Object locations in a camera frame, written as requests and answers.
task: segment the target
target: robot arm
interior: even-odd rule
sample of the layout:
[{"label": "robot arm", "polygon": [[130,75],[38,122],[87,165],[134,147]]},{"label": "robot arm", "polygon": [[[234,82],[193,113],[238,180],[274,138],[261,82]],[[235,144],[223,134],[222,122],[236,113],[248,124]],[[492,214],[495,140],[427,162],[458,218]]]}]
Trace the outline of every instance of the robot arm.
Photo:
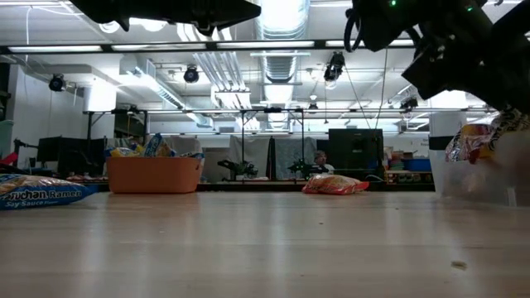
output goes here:
[{"label": "robot arm", "polygon": [[[414,41],[414,61],[402,76],[428,99],[458,89],[496,109],[530,113],[530,0],[493,24],[482,10],[486,0],[353,0],[347,11],[344,47],[362,41],[382,50],[403,31]],[[359,34],[353,47],[350,34]],[[420,37],[415,26],[419,27]]]}]

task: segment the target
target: blue box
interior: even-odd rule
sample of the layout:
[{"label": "blue box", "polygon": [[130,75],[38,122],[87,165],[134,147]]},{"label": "blue box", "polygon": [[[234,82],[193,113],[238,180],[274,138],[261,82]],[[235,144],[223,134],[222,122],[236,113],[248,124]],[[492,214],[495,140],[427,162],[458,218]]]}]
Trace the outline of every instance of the blue box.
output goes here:
[{"label": "blue box", "polygon": [[403,159],[407,171],[431,171],[431,161],[428,158]]}]

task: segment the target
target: wooden table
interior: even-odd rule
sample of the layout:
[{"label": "wooden table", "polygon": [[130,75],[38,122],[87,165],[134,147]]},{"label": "wooden table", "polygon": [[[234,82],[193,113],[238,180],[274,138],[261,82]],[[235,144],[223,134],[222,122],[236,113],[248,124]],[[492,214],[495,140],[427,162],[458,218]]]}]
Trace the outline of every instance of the wooden table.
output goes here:
[{"label": "wooden table", "polygon": [[530,296],[530,210],[433,195],[97,194],[1,212],[1,297]]}]

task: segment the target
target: clear plastic container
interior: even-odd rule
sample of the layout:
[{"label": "clear plastic container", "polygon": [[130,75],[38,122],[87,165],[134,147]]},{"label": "clear plastic container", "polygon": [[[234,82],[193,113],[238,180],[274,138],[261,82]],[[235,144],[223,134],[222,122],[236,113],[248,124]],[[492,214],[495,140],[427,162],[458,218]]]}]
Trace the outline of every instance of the clear plastic container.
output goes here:
[{"label": "clear plastic container", "polygon": [[530,132],[508,132],[496,143],[494,163],[444,162],[436,192],[482,203],[530,206]]}]

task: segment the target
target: orange basket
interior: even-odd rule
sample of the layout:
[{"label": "orange basket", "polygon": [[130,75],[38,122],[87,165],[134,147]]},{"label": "orange basket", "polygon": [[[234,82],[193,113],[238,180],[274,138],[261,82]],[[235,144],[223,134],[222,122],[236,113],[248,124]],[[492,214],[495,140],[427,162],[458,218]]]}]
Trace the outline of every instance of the orange basket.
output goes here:
[{"label": "orange basket", "polygon": [[200,180],[200,160],[191,157],[109,157],[108,186],[114,194],[185,194]]}]

